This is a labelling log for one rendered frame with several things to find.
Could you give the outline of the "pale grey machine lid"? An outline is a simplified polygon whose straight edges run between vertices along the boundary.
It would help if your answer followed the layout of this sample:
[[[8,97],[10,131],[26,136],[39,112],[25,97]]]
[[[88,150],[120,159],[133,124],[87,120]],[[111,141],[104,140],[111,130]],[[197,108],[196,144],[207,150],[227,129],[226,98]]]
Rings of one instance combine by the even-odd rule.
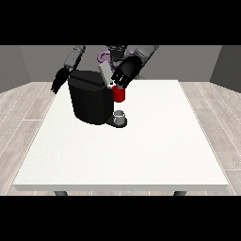
[[[112,83],[111,77],[112,77],[113,72],[111,71],[109,63],[108,62],[101,63],[99,65],[99,70],[100,70],[102,78],[104,79],[104,83],[107,86],[110,86]]]

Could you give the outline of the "black coffee machine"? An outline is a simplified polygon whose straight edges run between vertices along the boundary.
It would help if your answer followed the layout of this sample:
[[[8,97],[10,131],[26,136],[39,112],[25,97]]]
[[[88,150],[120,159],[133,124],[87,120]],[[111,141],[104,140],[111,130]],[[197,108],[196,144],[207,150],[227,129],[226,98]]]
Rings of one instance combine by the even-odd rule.
[[[72,108],[76,118],[95,125],[109,124],[116,128],[127,125],[114,116],[113,91],[105,85],[99,72],[73,71],[68,79]]]

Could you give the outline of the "small grey cup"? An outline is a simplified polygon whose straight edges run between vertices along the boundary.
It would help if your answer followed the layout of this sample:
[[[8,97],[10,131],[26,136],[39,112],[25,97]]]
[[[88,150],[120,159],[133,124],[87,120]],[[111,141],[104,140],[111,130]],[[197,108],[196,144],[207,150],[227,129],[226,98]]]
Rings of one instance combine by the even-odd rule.
[[[117,125],[122,125],[125,122],[125,114],[122,110],[116,110],[113,113],[114,116],[114,123]]]

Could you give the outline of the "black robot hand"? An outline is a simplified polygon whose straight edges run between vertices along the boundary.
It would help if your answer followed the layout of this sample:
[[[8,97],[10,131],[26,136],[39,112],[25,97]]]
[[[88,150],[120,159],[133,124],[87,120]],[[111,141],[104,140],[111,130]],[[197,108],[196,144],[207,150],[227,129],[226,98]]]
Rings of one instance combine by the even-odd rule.
[[[114,71],[111,79],[122,88],[127,88],[129,83],[137,76],[142,68],[142,61],[138,56],[129,56]]]
[[[57,94],[61,86],[68,80],[69,76],[70,76],[70,71],[67,68],[61,68],[56,73],[56,78],[53,81],[51,91],[54,94]]]

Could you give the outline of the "red pod holder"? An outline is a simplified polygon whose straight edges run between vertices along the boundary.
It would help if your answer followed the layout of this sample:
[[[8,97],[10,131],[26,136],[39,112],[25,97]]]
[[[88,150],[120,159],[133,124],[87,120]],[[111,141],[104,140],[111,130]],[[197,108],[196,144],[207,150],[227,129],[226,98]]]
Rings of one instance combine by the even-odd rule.
[[[113,101],[116,103],[121,103],[125,100],[125,89],[124,88],[117,88],[114,86],[112,88],[113,92]]]

